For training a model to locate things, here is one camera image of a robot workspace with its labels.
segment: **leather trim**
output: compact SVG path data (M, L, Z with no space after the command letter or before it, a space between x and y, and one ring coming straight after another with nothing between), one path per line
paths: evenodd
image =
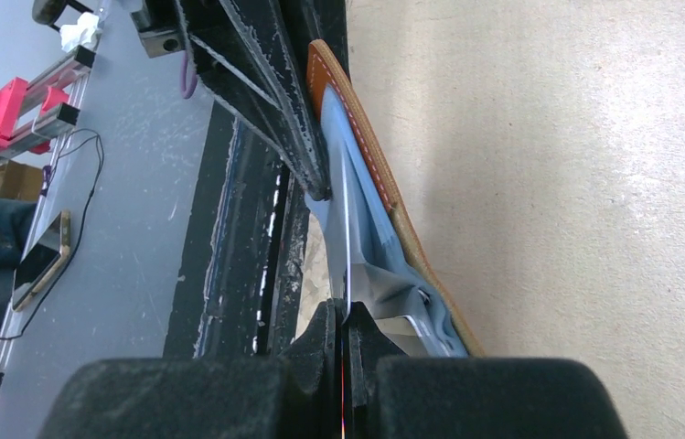
M485 351L482 349L482 345L472 333L466 319L455 304L453 296L439 280L431 264L428 263L423 246L404 207L401 192L398 186L396 186L396 179L393 177L391 168L388 166L385 155L380 148L380 143L374 134L371 123L369 123L369 118L364 113L361 102L353 91L350 79L345 74L342 66L339 65L331 48L328 47L325 41L320 39L310 43L307 85L310 89L310 99L318 119L320 119L323 94L326 91L326 86L330 85L337 92L337 96L345 105L348 121L353 128L353 134L359 143L361 154L367 163L375 186L377 186L382 204L385 206L385 210L391 218L391 223L394 229L396 229L396 234L399 236L407 263L417 270L442 295L447 308L450 310L455 331L457 331L458 336L464 342L469 353L474 357L484 356Z

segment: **crumpled paper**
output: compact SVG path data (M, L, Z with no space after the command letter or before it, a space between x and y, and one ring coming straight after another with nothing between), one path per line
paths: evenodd
M70 52L77 46L84 46L91 50L97 46L97 26L100 18L92 13L80 15L75 25L62 25L59 35L62 37L62 50Z

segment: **gray tabletop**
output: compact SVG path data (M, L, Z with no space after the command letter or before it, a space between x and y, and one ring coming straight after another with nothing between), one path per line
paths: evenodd
M75 259L25 335L0 342L0 438L36 436L83 364L162 354L213 105L202 90L180 98L180 63L180 54L149 59L127 11L112 4L91 75L76 91L78 127L102 136L104 169ZM68 150L86 137L74 134ZM69 209L75 241L96 166L92 144L59 160L39 230ZM32 310L11 313L4 336Z

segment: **cardboard box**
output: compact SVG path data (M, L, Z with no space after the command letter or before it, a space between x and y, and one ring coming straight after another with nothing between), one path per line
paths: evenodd
M40 169L17 162L0 165L0 198L37 201L42 186Z

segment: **black stool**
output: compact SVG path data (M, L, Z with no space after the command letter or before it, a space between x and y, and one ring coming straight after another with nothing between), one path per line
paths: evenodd
M68 5L82 14L91 12L91 9L77 0L35 0L32 4L32 19L59 32L56 23Z

